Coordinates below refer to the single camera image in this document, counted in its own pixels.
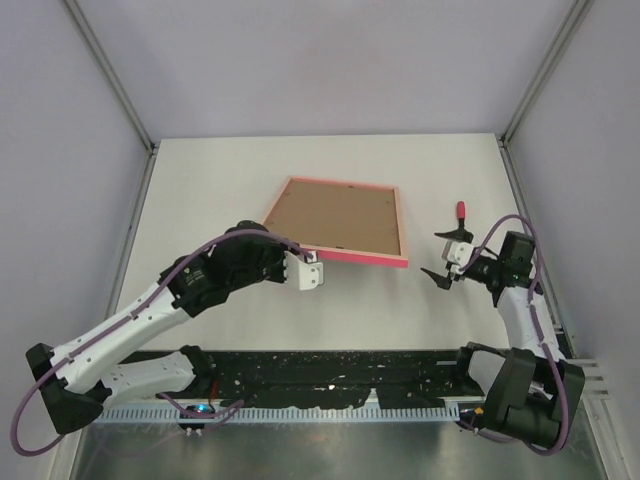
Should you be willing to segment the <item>red handled screwdriver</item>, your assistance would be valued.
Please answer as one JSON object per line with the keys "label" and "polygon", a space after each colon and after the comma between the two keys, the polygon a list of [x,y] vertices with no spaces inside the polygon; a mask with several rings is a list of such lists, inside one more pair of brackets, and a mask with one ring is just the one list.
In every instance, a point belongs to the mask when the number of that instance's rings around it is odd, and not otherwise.
{"label": "red handled screwdriver", "polygon": [[458,201],[456,204],[456,218],[458,222],[458,229],[463,231],[465,229],[466,221],[466,206],[464,201]]}

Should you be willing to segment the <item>pink picture frame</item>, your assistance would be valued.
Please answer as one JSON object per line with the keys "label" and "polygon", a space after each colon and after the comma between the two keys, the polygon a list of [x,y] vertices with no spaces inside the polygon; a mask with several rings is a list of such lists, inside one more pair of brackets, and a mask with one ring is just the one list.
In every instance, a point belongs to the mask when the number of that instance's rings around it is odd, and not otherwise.
{"label": "pink picture frame", "polygon": [[262,224],[325,261],[409,266],[399,189],[395,186],[288,178]]}

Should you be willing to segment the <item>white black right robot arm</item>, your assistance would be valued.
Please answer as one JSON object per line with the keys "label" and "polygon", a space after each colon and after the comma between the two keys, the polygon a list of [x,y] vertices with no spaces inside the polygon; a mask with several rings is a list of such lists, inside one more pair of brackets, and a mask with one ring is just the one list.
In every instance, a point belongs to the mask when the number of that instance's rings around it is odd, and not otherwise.
{"label": "white black right robot arm", "polygon": [[454,386],[484,395],[483,405],[460,425],[495,442],[522,442],[538,455],[558,453],[568,439],[585,374],[560,349],[539,281],[535,238],[509,231],[494,253],[473,245],[463,220],[439,236],[446,242],[446,272],[428,276],[443,290],[463,280],[483,285],[508,340],[505,349],[474,342],[460,349]]}

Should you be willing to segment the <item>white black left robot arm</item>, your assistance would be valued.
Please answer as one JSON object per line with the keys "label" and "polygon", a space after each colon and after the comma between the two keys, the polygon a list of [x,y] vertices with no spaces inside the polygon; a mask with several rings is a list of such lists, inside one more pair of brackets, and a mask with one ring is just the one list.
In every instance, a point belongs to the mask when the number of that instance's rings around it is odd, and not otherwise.
{"label": "white black left robot arm", "polygon": [[104,410],[132,399],[185,391],[207,395],[214,383],[202,350],[185,346],[156,360],[126,358],[160,334],[224,304],[241,289],[272,282],[318,286],[316,255],[298,243],[242,221],[178,258],[127,307],[64,344],[32,346],[26,359],[54,431],[65,436]]}

